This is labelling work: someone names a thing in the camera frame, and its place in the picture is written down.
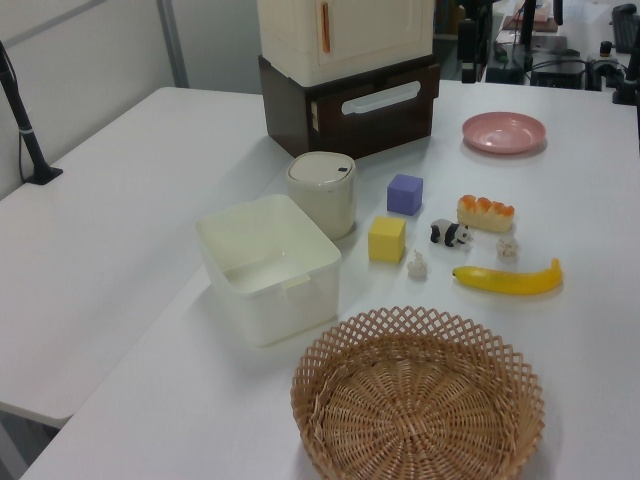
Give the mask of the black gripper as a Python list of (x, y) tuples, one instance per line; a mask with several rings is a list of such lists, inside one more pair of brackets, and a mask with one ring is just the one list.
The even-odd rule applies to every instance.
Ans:
[[(486, 63), (489, 44), (489, 20), (461, 20), (458, 22), (457, 59), (461, 63), (461, 82), (476, 82), (476, 65)], [(486, 82), (487, 65), (479, 64), (477, 81)]]

